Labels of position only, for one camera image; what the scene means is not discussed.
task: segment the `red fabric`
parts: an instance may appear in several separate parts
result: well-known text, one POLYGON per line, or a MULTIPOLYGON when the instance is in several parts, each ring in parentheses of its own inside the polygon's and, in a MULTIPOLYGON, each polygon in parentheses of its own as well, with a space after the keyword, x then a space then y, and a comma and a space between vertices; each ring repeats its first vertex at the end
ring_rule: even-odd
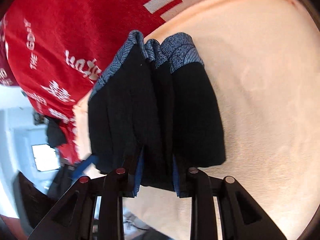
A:
POLYGON ((3 21, 0 22, 0 84, 3 86, 19 86, 7 60, 3 21))
POLYGON ((198 1, 13 2, 5 15, 8 62, 35 110, 63 120, 68 145, 60 147, 62 156, 78 161, 72 107, 93 87, 128 33, 138 29, 146 36, 163 19, 198 1))

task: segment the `beige bedsheet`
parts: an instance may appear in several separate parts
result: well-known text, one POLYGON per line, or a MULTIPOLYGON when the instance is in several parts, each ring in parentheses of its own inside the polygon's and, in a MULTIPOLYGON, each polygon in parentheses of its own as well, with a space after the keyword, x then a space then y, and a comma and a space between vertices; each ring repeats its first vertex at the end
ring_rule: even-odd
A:
MULTIPOLYGON (((203 170, 234 176, 288 240, 320 203, 320 34, 299 7, 294 0, 206 0, 146 37, 192 36, 217 96, 227 155, 203 170)), ((190 199, 141 187, 125 205, 151 227, 189 239, 190 199)))

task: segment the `folded black garment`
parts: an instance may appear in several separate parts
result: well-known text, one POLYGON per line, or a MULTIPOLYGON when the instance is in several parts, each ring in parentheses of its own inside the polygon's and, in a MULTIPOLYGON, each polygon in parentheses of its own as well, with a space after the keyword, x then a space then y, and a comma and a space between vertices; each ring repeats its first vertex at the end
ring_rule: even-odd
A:
POLYGON ((59 127, 60 119, 52 118, 49 116, 45 116, 49 123, 47 126, 47 138, 48 145, 51 148, 58 147, 62 144, 67 143, 67 139, 61 128, 59 127))
POLYGON ((110 172, 145 146, 143 186, 173 190, 172 156, 188 166, 225 160, 217 100, 192 38, 185 33, 143 43, 132 31, 98 79, 88 103, 98 170, 110 172))

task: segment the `window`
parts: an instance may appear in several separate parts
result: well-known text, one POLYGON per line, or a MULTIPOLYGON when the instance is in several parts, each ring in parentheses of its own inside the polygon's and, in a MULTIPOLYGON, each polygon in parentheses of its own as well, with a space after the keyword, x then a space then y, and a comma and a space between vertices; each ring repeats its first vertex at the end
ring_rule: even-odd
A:
POLYGON ((32 151, 39 171, 52 171, 59 168, 56 151, 49 145, 33 145, 32 151))

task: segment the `beige surface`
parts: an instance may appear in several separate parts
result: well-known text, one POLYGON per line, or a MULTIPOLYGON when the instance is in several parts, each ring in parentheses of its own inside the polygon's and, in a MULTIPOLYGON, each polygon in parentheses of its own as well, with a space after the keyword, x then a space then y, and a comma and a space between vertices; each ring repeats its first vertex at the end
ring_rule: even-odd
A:
MULTIPOLYGON (((227 161, 204 170, 234 176, 289 240, 320 203, 320 37, 291 2, 206 0, 146 37, 192 36, 225 131, 227 161)), ((88 142, 86 126, 79 132, 88 142)), ((86 155, 90 145, 79 150, 86 155)), ((125 204, 155 229, 189 239, 190 199, 141 187, 125 204)))

